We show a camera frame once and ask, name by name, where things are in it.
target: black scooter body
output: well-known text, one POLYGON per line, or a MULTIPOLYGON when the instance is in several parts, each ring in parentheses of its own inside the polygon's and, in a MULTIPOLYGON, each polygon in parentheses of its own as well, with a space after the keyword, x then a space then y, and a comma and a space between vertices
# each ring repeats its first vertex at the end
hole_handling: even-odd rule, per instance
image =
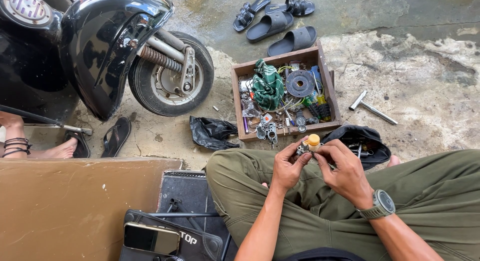
POLYGON ((44 2, 57 8, 42 26, 22 23, 0 7, 0 110, 64 124, 78 95, 93 116, 107 121, 120 106, 138 49, 173 14, 172 3, 44 2))

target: scooter front fender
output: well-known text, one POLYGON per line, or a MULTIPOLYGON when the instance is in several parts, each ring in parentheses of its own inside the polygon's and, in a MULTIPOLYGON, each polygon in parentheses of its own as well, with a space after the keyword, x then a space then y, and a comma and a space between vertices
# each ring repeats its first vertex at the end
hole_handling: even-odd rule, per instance
POLYGON ((168 0, 75 0, 61 22, 65 74, 97 119, 122 101, 138 50, 173 14, 168 0))

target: flip-flop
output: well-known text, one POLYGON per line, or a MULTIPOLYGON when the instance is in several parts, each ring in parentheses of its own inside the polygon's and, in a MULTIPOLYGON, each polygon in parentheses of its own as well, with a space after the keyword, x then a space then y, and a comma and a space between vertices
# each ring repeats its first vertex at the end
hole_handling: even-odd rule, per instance
POLYGON ((85 138, 83 134, 77 134, 73 131, 66 130, 65 137, 63 138, 63 142, 67 142, 71 138, 76 138, 78 140, 77 148, 73 152, 74 158, 89 158, 90 157, 90 149, 85 142, 85 138))
POLYGON ((243 7, 240 9, 240 13, 237 14, 237 18, 233 21, 233 28, 241 32, 247 26, 249 26, 254 20, 255 13, 259 12, 265 6, 270 4, 272 0, 255 0, 255 2, 250 5, 249 2, 243 4, 243 7))
POLYGON ((317 40, 317 31, 313 26, 304 26, 288 31, 283 39, 270 45, 268 56, 277 56, 311 47, 317 40))
POLYGON ((286 0, 285 4, 271 4, 265 8, 265 14, 290 12, 295 16, 309 15, 315 11, 315 4, 310 0, 286 0))
POLYGON ((260 22, 247 30, 247 39, 249 42, 254 43, 285 31, 291 25, 293 25, 293 15, 290 12, 266 14, 261 18, 260 22))
POLYGON ((130 120, 126 117, 120 117, 117 120, 117 123, 115 123, 115 125, 111 127, 103 137, 105 151, 102 154, 102 158, 116 157, 130 135, 131 129, 132 125, 130 124, 130 120), (110 140, 108 140, 107 135, 109 135, 110 132, 112 132, 112 135, 110 140))

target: olive green pants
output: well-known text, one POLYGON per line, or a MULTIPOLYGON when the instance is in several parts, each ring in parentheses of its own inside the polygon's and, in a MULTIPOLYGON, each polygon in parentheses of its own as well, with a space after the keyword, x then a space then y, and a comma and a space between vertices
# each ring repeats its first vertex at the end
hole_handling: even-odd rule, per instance
MULTIPOLYGON (((260 212, 276 152, 218 151, 205 168, 216 209, 240 245, 260 212)), ((397 215, 445 260, 480 259, 480 150, 413 160, 367 175, 392 197, 397 215)), ((323 181, 311 160, 283 203, 273 259, 334 247, 370 260, 391 260, 354 206, 323 181)))

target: suspension spring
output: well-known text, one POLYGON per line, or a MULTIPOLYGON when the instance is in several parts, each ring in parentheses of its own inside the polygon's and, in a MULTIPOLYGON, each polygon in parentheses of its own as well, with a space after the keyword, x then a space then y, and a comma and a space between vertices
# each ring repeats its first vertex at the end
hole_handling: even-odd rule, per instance
POLYGON ((183 66, 177 61, 147 46, 143 48, 140 57, 177 73, 181 73, 183 69, 183 66))

